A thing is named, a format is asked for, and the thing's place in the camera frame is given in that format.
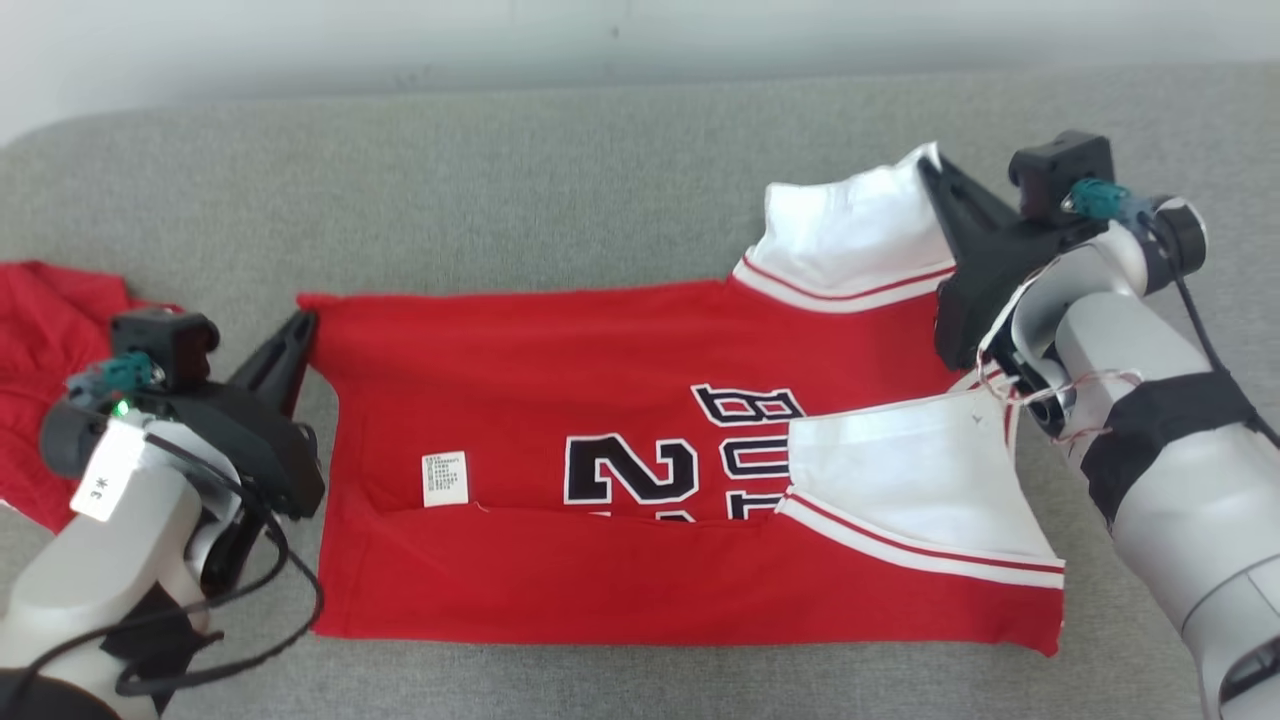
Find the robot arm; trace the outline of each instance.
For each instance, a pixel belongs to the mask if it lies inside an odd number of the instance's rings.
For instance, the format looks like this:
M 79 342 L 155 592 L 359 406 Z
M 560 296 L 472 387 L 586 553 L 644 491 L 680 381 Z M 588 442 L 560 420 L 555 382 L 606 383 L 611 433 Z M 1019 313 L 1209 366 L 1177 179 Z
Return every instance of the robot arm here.
M 1204 716 L 1275 717 L 1280 450 L 1211 346 L 1142 302 L 1203 264 L 1199 217 L 1180 199 L 1123 193 L 1106 213 L 1083 208 L 1080 188 L 1114 181 L 1100 136 L 1015 155 L 1020 213 L 950 163 L 920 169 L 957 258 L 940 291 L 940 355 L 954 368 L 982 355 L 1016 378 L 1192 651 Z
M 296 315 L 220 384 L 207 382 L 218 332 L 202 315 L 113 320 L 113 351 L 140 363 L 132 375 L 125 364 L 81 378 L 46 419 L 42 454 L 83 477 L 82 514 L 14 584 L 0 621 L 0 716 L 155 719 L 174 689 L 261 662 L 305 632 L 184 675 L 221 638 L 210 607 L 262 587 L 287 560 L 302 568 L 273 511 L 311 516 L 324 493 L 314 434 L 287 418 L 314 329 L 314 315 Z M 241 584 L 264 525 L 276 562 Z

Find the clothing tag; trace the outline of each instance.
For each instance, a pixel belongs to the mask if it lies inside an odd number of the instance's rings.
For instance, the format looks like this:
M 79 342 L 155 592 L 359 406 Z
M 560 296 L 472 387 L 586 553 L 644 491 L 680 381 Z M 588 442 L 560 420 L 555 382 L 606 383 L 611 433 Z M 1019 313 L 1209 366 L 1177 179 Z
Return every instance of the clothing tag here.
M 422 456 L 422 507 L 436 505 L 466 505 L 467 454 L 439 452 Z

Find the gray couch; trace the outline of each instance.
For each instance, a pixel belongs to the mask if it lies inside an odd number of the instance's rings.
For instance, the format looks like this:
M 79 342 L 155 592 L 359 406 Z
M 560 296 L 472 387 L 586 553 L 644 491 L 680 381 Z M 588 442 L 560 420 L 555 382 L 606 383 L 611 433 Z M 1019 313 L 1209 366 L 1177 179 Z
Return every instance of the gray couch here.
M 300 290 L 460 293 L 722 277 L 771 181 L 842 178 L 938 140 L 1004 187 L 1010 154 L 1078 127 L 1121 178 L 1190 197 L 1212 232 L 1192 279 L 1228 364 L 1280 418 L 1276 67 L 813 79 L 307 100 L 76 120 L 0 151 L 0 260 L 128 277 L 206 313 L 227 373 Z M 1175 297 L 1156 306 L 1179 328 Z M 298 407 L 333 438 L 337 401 Z M 1083 488 L 1024 424 L 1019 471 L 1068 561 L 1061 653 L 1016 647 L 495 647 L 306 638 L 169 717 L 1192 719 L 1176 634 L 1112 555 Z M 292 529 L 315 559 L 321 521 Z M 47 534 L 0 514 L 0 584 Z M 265 566 L 265 547 L 251 571 Z M 308 610 L 296 577 L 220 615 L 209 660 Z

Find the basketball jersey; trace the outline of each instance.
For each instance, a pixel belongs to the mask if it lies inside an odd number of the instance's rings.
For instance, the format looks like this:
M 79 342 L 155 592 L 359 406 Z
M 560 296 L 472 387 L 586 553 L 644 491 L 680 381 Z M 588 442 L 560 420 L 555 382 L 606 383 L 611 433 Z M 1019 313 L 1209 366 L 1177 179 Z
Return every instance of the basketball jersey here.
M 317 632 L 1055 652 L 1006 407 L 941 395 L 933 152 L 771 186 L 723 282 L 301 297 L 340 409 Z

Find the white label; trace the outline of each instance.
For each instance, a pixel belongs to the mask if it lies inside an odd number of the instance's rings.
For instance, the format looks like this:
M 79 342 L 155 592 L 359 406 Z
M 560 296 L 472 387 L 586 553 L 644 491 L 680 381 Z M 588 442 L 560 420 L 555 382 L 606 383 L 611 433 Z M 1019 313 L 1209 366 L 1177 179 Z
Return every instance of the white label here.
M 146 447 L 142 428 L 115 418 L 109 420 L 84 468 L 84 478 L 72 496 L 72 510 L 102 523 L 110 520 Z
M 422 456 L 422 507 L 466 505 L 467 454 L 439 452 Z

